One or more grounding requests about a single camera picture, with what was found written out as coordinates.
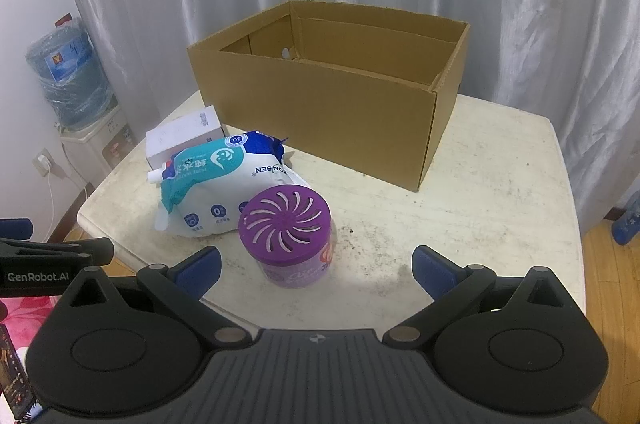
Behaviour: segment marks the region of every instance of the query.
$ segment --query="metal screw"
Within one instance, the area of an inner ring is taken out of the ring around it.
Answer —
[[[389,330],[389,337],[400,343],[411,343],[420,337],[420,330],[413,327],[394,327]]]
[[[242,330],[242,328],[224,327],[216,330],[213,337],[221,343],[238,343],[238,341],[242,341],[244,339],[245,335],[246,332]]]

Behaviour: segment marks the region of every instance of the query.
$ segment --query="gray ribbed surface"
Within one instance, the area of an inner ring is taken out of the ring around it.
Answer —
[[[91,422],[57,411],[48,411],[36,421]],[[100,422],[602,424],[587,409],[530,419],[479,407],[444,386],[418,352],[387,348],[372,330],[266,330],[251,348],[216,354],[202,377],[170,404],[139,416]]]

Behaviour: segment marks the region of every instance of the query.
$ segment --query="baseboard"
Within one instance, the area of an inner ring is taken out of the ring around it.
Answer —
[[[605,220],[618,220],[624,213],[625,213],[625,210],[623,210],[623,208],[613,207],[613,208],[611,208],[609,210],[609,213],[604,215],[604,219]]]
[[[94,191],[94,186],[89,182],[89,184],[86,185],[86,195],[89,196]],[[76,200],[74,200],[73,204],[71,204],[71,207],[66,210],[66,213],[64,215],[62,215],[62,218],[51,233],[51,236],[49,237],[49,240],[47,242],[51,244],[59,244],[60,242],[64,241],[69,231],[71,231],[76,224],[78,211],[80,211],[82,204],[84,204],[84,190],[80,192],[78,197],[76,197]]]

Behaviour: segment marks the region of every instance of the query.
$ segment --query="blue bottle on floor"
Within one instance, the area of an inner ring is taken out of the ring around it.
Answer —
[[[626,245],[640,231],[640,192],[631,198],[625,214],[613,222],[611,235],[617,244]]]

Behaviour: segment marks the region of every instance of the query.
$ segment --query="white tube cap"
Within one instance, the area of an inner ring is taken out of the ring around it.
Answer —
[[[146,179],[151,184],[160,184],[162,182],[162,168],[153,169],[146,174]]]

